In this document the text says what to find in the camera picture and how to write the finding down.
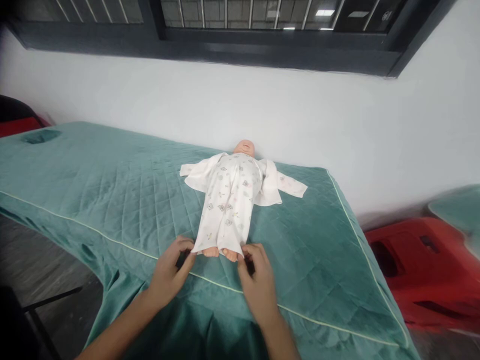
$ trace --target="hand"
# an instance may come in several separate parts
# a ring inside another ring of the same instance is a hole
[[[197,256],[190,252],[181,268],[176,264],[181,253],[193,248],[193,240],[180,235],[158,259],[150,287],[145,291],[148,303],[158,311],[167,306],[184,285]]]
[[[248,244],[241,247],[245,259],[238,254],[238,275],[246,303],[260,326],[266,328],[274,324],[280,315],[275,294],[274,271],[262,244]],[[247,262],[253,262],[252,276],[247,270]]]

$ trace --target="dark window frame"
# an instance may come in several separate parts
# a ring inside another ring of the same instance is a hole
[[[166,27],[160,0],[139,0],[140,24],[9,22],[26,49],[398,77],[456,0],[408,0],[390,31]]]

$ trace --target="baby doll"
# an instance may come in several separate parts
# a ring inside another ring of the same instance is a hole
[[[185,183],[205,192],[200,226],[192,252],[207,257],[225,255],[232,262],[243,256],[250,230],[254,204],[281,204],[279,189],[303,197],[307,186],[277,171],[270,160],[256,160],[255,146],[242,140],[232,155],[225,152],[182,165],[180,175]]]

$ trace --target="window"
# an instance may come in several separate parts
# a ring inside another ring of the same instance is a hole
[[[27,0],[26,48],[396,77],[455,0]]]

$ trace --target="doll face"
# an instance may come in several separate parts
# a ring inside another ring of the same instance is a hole
[[[242,140],[240,141],[235,149],[233,150],[233,153],[244,153],[247,154],[248,156],[251,156],[252,158],[255,157],[255,145],[253,142],[250,140]]]

